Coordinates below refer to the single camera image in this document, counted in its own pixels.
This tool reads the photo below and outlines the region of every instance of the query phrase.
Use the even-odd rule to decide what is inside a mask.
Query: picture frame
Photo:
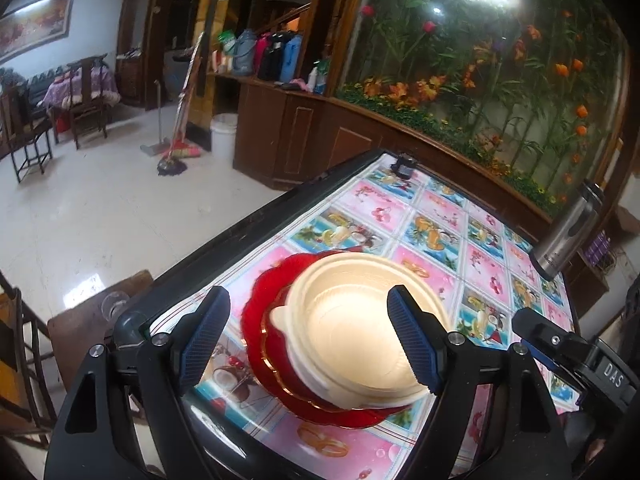
[[[0,18],[0,64],[69,35],[74,0],[35,0]]]

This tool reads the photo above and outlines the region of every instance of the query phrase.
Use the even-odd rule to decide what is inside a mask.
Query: stainless steel thermos
[[[588,181],[554,219],[548,234],[529,252],[533,267],[550,282],[575,254],[593,228],[602,208],[602,190]]]

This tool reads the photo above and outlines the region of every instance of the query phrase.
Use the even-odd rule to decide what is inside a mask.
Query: fish tank
[[[627,79],[628,45],[601,0],[362,0],[336,95],[554,216],[610,156]]]

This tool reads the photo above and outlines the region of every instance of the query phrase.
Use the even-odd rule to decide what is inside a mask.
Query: thermos lid
[[[580,185],[580,194],[587,202],[591,202],[593,208],[598,211],[604,202],[604,193],[598,184],[584,180]]]

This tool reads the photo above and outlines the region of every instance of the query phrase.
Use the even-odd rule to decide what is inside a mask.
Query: white bottle
[[[313,93],[316,88],[316,81],[318,80],[318,67],[315,66],[314,69],[309,73],[309,82],[306,84],[309,92]]]

